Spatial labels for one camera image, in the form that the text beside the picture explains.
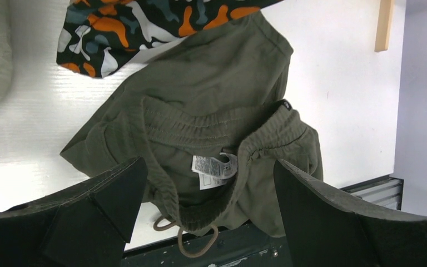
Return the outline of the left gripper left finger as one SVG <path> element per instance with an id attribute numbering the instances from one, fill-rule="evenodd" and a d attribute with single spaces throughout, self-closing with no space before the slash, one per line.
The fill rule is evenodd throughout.
<path id="1" fill-rule="evenodd" d="M 0 212 L 0 266 L 120 266 L 147 174 L 137 157 Z"/>

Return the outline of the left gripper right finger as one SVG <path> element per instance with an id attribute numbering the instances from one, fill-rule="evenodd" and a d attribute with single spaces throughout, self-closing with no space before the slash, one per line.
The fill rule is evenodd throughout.
<path id="1" fill-rule="evenodd" d="M 274 182 L 293 266 L 427 266 L 427 216 L 372 204 L 285 160 Z"/>

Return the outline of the dark green shorts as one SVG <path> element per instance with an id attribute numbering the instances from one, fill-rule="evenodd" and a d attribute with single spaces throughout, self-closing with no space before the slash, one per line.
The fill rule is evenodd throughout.
<path id="1" fill-rule="evenodd" d="M 123 81 L 61 156 L 88 176 L 143 158 L 156 231 L 250 221 L 281 238 L 275 161 L 323 178 L 318 133 L 284 99 L 292 53 L 260 12 L 194 34 Z"/>

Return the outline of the camouflage patterned shorts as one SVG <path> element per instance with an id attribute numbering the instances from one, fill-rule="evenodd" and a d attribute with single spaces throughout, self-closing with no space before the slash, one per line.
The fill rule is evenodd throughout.
<path id="1" fill-rule="evenodd" d="M 141 50 L 256 13 L 276 1 L 71 1 L 58 39 L 56 63 L 104 78 Z"/>

